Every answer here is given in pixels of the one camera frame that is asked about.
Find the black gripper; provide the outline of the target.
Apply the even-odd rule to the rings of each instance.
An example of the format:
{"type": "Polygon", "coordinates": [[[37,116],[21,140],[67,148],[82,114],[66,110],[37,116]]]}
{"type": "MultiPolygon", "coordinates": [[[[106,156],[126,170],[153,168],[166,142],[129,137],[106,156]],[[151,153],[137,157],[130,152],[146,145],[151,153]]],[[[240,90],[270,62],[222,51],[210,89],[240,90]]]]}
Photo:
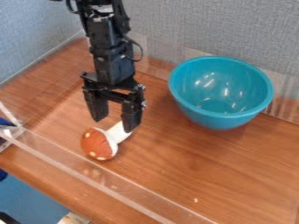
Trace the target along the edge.
{"type": "Polygon", "coordinates": [[[122,103],[125,132],[130,133],[142,123],[145,101],[143,85],[135,80],[134,45],[123,43],[111,48],[93,46],[95,72],[85,72],[83,94],[93,119],[99,122],[109,116],[109,101],[122,103]]]}

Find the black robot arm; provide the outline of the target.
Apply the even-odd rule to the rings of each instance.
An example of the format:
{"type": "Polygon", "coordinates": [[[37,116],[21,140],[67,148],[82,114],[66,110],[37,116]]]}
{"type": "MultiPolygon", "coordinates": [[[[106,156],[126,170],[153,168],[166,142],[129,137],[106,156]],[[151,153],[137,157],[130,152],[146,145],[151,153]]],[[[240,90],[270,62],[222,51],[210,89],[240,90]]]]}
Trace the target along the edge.
{"type": "Polygon", "coordinates": [[[83,94],[95,121],[109,116],[109,104],[122,105],[125,132],[142,123],[146,108],[146,86],[135,80],[139,59],[138,43],[127,36],[130,17],[122,0],[53,0],[65,2],[69,11],[79,15],[90,43],[95,71],[85,72],[83,94]]]}

